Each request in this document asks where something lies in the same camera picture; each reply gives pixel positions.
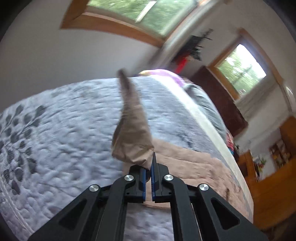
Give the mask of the beige quilted jacket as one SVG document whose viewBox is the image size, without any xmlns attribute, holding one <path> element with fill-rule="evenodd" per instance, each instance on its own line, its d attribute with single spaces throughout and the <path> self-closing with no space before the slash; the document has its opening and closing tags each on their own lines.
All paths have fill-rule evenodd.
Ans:
<svg viewBox="0 0 296 241">
<path fill-rule="evenodd" d="M 123 109 L 112 138 L 112 156 L 127 165 L 152 169 L 152 158 L 168 166 L 172 174 L 185 183 L 207 183 L 249 221 L 253 220 L 253 200 L 242 173 L 217 130 L 193 100 L 176 83 L 161 84 L 174 95 L 206 134 L 209 143 L 221 155 L 194 151 L 152 138 L 140 98 L 132 81 L 119 70 Z"/>
</svg>

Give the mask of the coat rack with clothes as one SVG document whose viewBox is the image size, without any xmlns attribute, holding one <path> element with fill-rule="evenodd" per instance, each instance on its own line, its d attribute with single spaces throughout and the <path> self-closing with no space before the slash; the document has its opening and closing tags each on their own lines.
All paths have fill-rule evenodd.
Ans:
<svg viewBox="0 0 296 241">
<path fill-rule="evenodd" d="M 201 36 L 192 35 L 189 38 L 172 60 L 172 62 L 176 65 L 174 69 L 176 74 L 180 74 L 186 64 L 192 59 L 201 61 L 201 50 L 203 49 L 201 44 L 204 40 L 211 40 L 209 35 L 212 32 L 213 29 L 209 28 L 206 32 L 203 32 Z"/>
</svg>

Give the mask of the wooden desk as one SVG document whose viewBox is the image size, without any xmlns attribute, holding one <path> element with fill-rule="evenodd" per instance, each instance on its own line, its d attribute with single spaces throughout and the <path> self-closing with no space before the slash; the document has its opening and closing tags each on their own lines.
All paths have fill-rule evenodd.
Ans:
<svg viewBox="0 0 296 241">
<path fill-rule="evenodd" d="M 253 162 L 251 151 L 241 154 L 237 162 L 241 173 L 248 186 L 252 186 L 257 182 L 257 173 Z"/>
</svg>

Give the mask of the wooden wardrobe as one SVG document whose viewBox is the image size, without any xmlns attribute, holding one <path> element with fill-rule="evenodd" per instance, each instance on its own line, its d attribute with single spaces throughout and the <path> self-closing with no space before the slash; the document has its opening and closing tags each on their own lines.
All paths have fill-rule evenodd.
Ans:
<svg viewBox="0 0 296 241">
<path fill-rule="evenodd" d="M 295 213 L 295 117 L 289 117 L 280 132 L 292 159 L 282 168 L 251 188 L 255 226 L 267 230 Z"/>
</svg>

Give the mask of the red patterned cloth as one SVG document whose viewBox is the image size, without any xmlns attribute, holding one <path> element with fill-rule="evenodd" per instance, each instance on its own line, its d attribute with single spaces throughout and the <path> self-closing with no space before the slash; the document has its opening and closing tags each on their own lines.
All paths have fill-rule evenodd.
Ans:
<svg viewBox="0 0 296 241">
<path fill-rule="evenodd" d="M 229 131 L 226 133 L 226 145 L 230 153 L 234 155 L 234 140 Z"/>
</svg>

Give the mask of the grey floral quilted bedspread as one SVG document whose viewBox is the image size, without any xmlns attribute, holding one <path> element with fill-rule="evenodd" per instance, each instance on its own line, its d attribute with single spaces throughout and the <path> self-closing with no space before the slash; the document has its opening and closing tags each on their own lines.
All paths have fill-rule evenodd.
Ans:
<svg viewBox="0 0 296 241">
<path fill-rule="evenodd" d="M 132 78 L 152 137 L 219 158 L 165 80 L 176 83 Z M 112 78 L 46 90 L 1 112 L 1 215 L 17 240 L 27 240 L 88 186 L 112 184 L 126 172 L 128 165 L 111 154 L 122 107 Z"/>
</svg>

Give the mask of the dark wooden headboard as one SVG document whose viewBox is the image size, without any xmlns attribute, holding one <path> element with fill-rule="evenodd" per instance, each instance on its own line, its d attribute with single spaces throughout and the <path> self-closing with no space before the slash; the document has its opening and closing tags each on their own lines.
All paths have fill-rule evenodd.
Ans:
<svg viewBox="0 0 296 241">
<path fill-rule="evenodd" d="M 248 127 L 232 96 L 206 66 L 200 67 L 191 80 L 208 94 L 233 137 Z"/>
</svg>

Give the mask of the grey pillow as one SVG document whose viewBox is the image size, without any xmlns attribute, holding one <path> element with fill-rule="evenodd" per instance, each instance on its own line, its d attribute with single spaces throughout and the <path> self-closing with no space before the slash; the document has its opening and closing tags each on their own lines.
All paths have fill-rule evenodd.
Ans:
<svg viewBox="0 0 296 241">
<path fill-rule="evenodd" d="M 204 90 L 195 84 L 186 84 L 183 89 L 189 97 L 198 105 L 199 110 L 210 120 L 224 142 L 227 139 L 227 128 L 220 113 Z"/>
</svg>

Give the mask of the striped grey curtain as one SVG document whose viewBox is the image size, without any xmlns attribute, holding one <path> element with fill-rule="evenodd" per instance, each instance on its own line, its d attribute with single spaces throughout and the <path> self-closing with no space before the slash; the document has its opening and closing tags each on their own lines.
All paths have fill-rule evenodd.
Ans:
<svg viewBox="0 0 296 241">
<path fill-rule="evenodd" d="M 250 92 L 234 102 L 246 121 L 254 117 L 277 85 L 276 81 L 262 80 Z"/>
</svg>

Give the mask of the window above headboard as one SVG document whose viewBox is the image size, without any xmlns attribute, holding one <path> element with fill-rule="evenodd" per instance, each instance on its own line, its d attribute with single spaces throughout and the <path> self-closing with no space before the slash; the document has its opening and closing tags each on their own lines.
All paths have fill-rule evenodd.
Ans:
<svg viewBox="0 0 296 241">
<path fill-rule="evenodd" d="M 237 38 L 207 66 L 231 97 L 240 99 L 267 77 L 282 86 L 283 78 L 258 42 L 244 28 L 237 33 Z"/>
</svg>

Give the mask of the light side curtain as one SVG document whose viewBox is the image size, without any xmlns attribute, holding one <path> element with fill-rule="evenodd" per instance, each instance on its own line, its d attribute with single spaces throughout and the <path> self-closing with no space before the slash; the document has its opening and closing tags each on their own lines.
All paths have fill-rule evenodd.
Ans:
<svg viewBox="0 0 296 241">
<path fill-rule="evenodd" d="M 174 56 L 178 53 L 181 47 L 186 42 L 187 37 L 172 36 L 163 44 L 163 46 L 154 54 L 149 61 L 149 68 L 158 69 L 166 67 Z"/>
</svg>

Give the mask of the large side window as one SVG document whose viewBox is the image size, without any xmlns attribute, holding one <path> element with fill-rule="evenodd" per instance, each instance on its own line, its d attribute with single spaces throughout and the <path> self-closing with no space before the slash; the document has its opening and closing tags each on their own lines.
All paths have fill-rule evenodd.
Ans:
<svg viewBox="0 0 296 241">
<path fill-rule="evenodd" d="M 62 29 L 112 33 L 161 47 L 206 1 L 71 1 Z"/>
</svg>

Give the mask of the wall shelf with items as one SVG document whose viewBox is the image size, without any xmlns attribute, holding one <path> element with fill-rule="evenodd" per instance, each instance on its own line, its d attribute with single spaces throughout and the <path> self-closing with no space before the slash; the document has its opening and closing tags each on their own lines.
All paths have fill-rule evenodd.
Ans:
<svg viewBox="0 0 296 241">
<path fill-rule="evenodd" d="M 282 139 L 276 141 L 269 149 L 277 169 L 289 162 L 291 154 Z"/>
</svg>

